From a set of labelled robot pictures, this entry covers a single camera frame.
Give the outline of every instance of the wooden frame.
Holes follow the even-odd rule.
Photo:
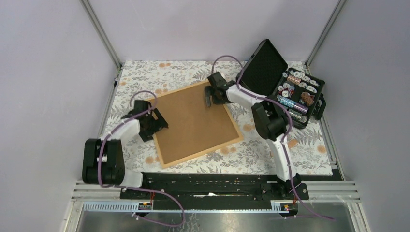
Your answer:
[[[176,89],[176,90],[172,90],[172,91],[169,91],[169,92],[160,94],[160,95],[158,95],[157,97],[159,98],[159,97],[162,97],[162,96],[165,96],[165,95],[168,95],[168,94],[180,92],[180,91],[182,91],[182,90],[185,90],[185,89],[188,89],[188,88],[191,88],[191,87],[195,87],[195,86],[198,86],[198,85],[202,85],[202,84],[207,83],[207,82],[208,82],[208,81],[202,81],[202,82],[199,82],[199,83],[195,83],[195,84],[190,85],[190,86],[187,86],[187,87],[179,88],[179,89]],[[182,163],[182,162],[191,160],[191,159],[193,159],[193,158],[197,158],[197,157],[202,156],[202,155],[204,155],[204,154],[206,154],[206,153],[209,153],[209,152],[212,152],[212,151],[221,149],[221,148],[223,148],[223,147],[226,147],[226,146],[228,146],[228,145],[232,145],[232,144],[235,144],[235,143],[238,143],[238,142],[242,141],[242,140],[243,140],[243,135],[242,135],[241,131],[239,130],[238,124],[234,121],[234,118],[232,117],[232,114],[231,114],[231,112],[229,111],[228,107],[227,107],[226,105],[224,105],[223,107],[224,107],[224,109],[226,110],[226,113],[228,114],[228,117],[229,117],[229,119],[231,120],[231,122],[232,122],[232,124],[233,124],[233,126],[234,126],[234,128],[235,128],[235,130],[236,130],[236,133],[238,134],[238,137],[235,138],[235,139],[232,139],[232,140],[230,140],[230,141],[224,142],[224,143],[222,143],[222,144],[220,144],[220,145],[217,145],[217,146],[214,146],[214,147],[211,147],[211,148],[202,150],[202,151],[200,151],[200,152],[197,152],[197,153],[194,153],[194,154],[192,154],[192,155],[183,157],[183,158],[181,158],[181,159],[177,159],[177,160],[172,161],[172,162],[170,162],[170,163],[164,163],[163,158],[162,158],[162,153],[161,153],[160,145],[159,145],[159,143],[158,143],[158,139],[157,139],[156,135],[154,134],[153,138],[154,138],[155,148],[156,148],[156,150],[157,150],[157,154],[158,154],[158,157],[159,157],[159,159],[160,159],[160,164],[161,164],[162,168],[171,167],[171,166],[173,166],[173,165],[176,165],[176,164],[179,164],[179,163]]]

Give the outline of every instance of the floral tablecloth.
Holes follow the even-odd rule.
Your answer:
[[[303,70],[302,62],[288,64]],[[131,110],[128,102],[135,92],[151,90],[161,94],[204,81],[210,75],[211,65],[211,61],[127,61],[104,134],[112,130],[120,118]],[[216,70],[224,73],[226,79],[233,80],[240,66],[234,61],[218,61]],[[143,93],[139,97],[146,99],[151,96]],[[143,143],[141,138],[136,136],[123,145],[126,168],[144,172],[275,174],[270,150],[266,141],[256,132],[251,112],[234,103],[228,104],[228,108],[244,135],[242,142],[163,169],[154,142]],[[292,129],[288,138],[288,141],[291,140],[294,140],[293,143],[297,141],[290,152],[294,166],[300,174],[332,174],[318,121],[311,118],[305,129]]]

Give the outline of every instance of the gray wall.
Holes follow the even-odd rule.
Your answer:
[[[80,1],[0,3],[0,231],[58,231],[115,67]]]
[[[248,59],[265,38],[286,60],[305,60],[337,0],[90,2],[122,60]]]
[[[349,1],[313,61],[373,232],[408,231],[410,1]]]

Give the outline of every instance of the black case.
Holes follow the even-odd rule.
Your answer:
[[[283,85],[287,79],[282,77],[282,73],[286,72],[289,75],[290,71],[299,71],[293,68],[288,68],[288,64],[279,54],[269,39],[263,40],[256,51],[250,56],[250,59],[244,66],[244,73],[240,82],[244,88],[255,92],[260,95],[270,96],[277,102],[276,95],[278,94],[278,86]],[[298,129],[305,128],[313,115],[317,120],[320,120],[324,108],[326,107],[326,101],[324,100],[322,89],[325,82],[321,79],[313,77],[305,73],[311,80],[315,80],[319,83],[319,86],[314,86],[317,93],[310,92],[298,85],[294,85],[295,90],[290,97],[291,100],[296,103],[300,103],[300,95],[302,92],[308,92],[311,95],[315,95],[314,103],[309,107],[309,110],[304,115],[307,118],[307,122],[302,123],[296,119],[293,119],[293,124]]]

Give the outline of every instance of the metal floor panel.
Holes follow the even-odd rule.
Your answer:
[[[292,218],[284,220],[279,214],[258,213],[187,213],[186,223],[179,228],[168,228],[143,220],[131,213],[83,212],[79,232],[351,232],[355,231],[348,207],[343,203],[315,203],[314,209],[337,219],[330,222],[320,218]],[[299,215],[308,214],[300,208]],[[151,213],[147,217],[166,223],[178,224],[180,214]]]

